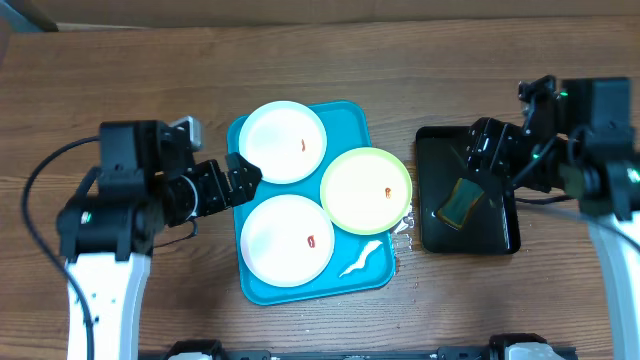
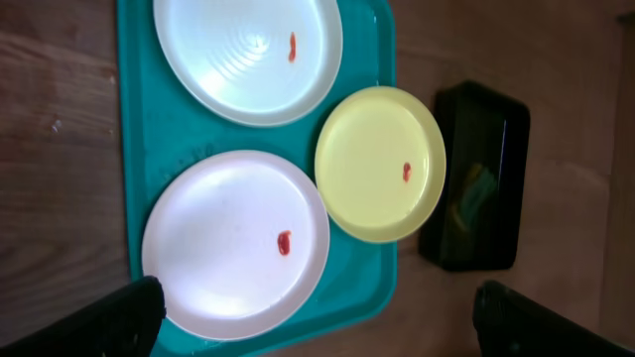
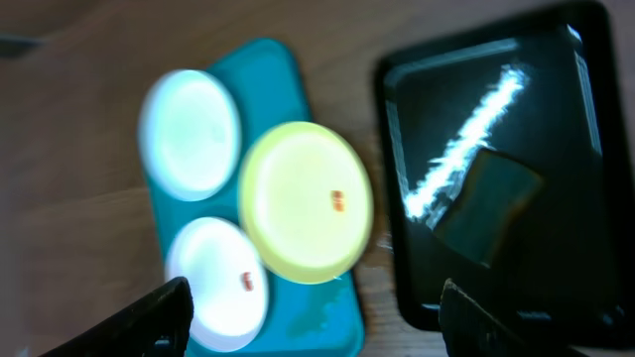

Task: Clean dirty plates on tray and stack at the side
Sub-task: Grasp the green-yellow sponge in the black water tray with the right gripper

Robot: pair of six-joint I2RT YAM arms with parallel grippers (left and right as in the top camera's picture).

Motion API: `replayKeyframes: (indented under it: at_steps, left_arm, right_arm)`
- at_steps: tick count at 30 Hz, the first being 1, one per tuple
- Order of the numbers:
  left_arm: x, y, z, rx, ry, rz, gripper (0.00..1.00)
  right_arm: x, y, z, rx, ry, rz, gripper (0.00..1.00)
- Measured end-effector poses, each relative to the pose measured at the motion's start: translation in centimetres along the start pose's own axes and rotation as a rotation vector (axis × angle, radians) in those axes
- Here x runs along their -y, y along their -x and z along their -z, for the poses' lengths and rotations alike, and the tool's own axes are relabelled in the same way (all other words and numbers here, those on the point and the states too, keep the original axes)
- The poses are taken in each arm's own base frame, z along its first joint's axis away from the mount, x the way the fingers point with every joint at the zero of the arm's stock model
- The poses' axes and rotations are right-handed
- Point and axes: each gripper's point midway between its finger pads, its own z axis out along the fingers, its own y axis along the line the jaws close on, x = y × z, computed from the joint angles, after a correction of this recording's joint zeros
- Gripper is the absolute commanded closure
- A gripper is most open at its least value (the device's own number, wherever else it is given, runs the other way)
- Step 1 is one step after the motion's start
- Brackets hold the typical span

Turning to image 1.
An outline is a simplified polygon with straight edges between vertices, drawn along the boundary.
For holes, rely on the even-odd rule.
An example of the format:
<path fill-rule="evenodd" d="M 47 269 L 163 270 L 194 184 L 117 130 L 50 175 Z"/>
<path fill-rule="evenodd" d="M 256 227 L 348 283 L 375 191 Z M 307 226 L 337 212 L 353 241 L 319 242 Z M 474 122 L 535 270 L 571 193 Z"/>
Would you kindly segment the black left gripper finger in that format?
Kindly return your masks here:
<path fill-rule="evenodd" d="M 231 184 L 259 184 L 262 172 L 237 152 L 225 156 L 228 179 Z"/>
<path fill-rule="evenodd" d="M 230 201 L 232 206 L 240 206 L 251 201 L 256 193 L 258 176 L 250 172 L 229 172 L 231 185 Z"/>

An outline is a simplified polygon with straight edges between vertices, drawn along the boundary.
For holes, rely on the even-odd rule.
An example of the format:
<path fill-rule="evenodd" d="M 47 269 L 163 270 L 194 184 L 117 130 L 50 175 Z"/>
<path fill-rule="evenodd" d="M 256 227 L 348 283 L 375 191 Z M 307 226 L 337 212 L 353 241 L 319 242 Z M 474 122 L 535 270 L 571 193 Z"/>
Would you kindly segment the white plate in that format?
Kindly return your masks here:
<path fill-rule="evenodd" d="M 334 227 L 325 211 L 299 195 L 278 195 L 247 217 L 240 237 L 250 272 L 268 285 L 290 288 L 318 277 L 335 247 Z"/>
<path fill-rule="evenodd" d="M 324 159 L 327 133 L 310 107 L 293 101 L 260 106 L 240 129 L 239 153 L 264 181 L 284 185 L 309 177 Z"/>

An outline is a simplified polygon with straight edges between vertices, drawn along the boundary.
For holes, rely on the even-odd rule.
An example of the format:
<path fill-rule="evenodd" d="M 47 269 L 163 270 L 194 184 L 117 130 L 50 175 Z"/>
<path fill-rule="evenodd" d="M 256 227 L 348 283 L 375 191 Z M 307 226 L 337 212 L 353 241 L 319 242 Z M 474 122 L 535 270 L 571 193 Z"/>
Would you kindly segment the green yellow sponge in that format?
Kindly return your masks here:
<path fill-rule="evenodd" d="M 478 184 L 459 178 L 449 197 L 437 210 L 436 217 L 444 224 L 461 230 L 483 196 L 484 190 Z"/>

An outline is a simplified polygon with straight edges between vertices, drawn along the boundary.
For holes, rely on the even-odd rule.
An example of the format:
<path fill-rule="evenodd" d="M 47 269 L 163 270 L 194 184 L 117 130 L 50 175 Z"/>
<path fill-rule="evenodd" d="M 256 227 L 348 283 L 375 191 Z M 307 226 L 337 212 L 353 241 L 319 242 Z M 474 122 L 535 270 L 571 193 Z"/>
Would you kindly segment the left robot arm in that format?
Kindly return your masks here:
<path fill-rule="evenodd" d="M 197 163 L 201 128 L 192 117 L 105 122 L 100 164 L 92 168 L 57 218 L 68 287 L 70 359 L 135 359 L 141 306 L 154 239 L 251 201 L 260 169 L 237 153 L 227 171 Z"/>

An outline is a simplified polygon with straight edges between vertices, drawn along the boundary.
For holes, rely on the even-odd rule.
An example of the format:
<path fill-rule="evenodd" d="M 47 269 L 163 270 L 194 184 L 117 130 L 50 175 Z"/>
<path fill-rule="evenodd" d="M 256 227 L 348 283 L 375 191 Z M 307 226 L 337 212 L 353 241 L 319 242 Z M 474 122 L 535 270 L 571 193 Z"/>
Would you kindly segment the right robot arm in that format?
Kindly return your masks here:
<path fill-rule="evenodd" d="M 605 283 L 613 354 L 639 356 L 639 153 L 625 77 L 518 86 L 524 122 L 490 117 L 468 131 L 467 164 L 498 177 L 509 192 L 560 189 L 579 205 Z"/>

